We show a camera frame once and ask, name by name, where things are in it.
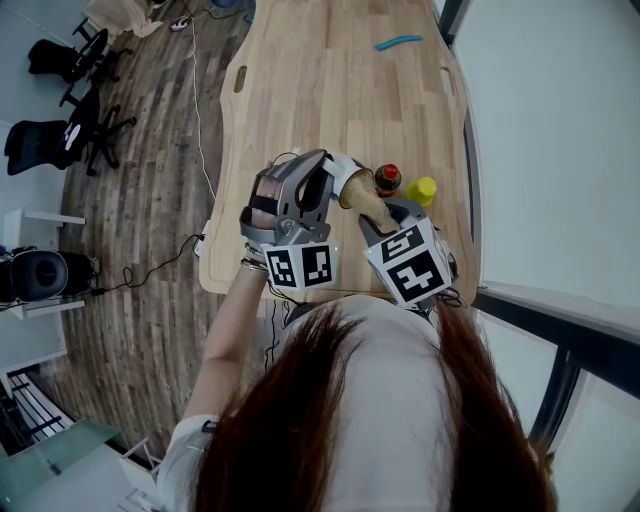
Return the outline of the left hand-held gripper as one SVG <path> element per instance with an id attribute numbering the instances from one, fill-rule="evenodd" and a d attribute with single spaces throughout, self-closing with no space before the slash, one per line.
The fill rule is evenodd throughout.
<path id="1" fill-rule="evenodd" d="M 294 158 L 288 167 L 261 171 L 240 215 L 241 234 L 265 260 L 276 289 L 302 291 L 335 282 L 339 245 L 328 240 L 331 227 L 326 219 L 330 201 L 340 201 L 350 178 L 350 158 L 326 156 L 326 150 L 316 149 Z M 262 177 L 281 183 L 278 200 L 256 194 Z M 275 215 L 275 226 L 255 228 L 253 208 Z"/>

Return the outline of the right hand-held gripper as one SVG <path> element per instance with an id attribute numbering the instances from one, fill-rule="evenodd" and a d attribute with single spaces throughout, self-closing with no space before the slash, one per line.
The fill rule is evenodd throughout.
<path id="1" fill-rule="evenodd" d="M 358 225 L 368 246 L 364 255 L 400 307 L 428 308 L 433 296 L 452 285 L 448 253 L 418 202 L 388 198 L 387 209 L 404 229 L 380 228 L 360 215 Z"/>

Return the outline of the person's left hand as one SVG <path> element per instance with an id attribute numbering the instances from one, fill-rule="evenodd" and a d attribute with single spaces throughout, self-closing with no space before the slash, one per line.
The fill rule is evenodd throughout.
<path id="1" fill-rule="evenodd" d="M 261 197 L 278 200 L 281 192 L 281 183 L 271 177 L 262 177 L 259 181 L 256 194 Z M 252 209 L 252 225 L 257 229 L 272 229 L 275 226 L 276 216 L 261 209 Z"/>

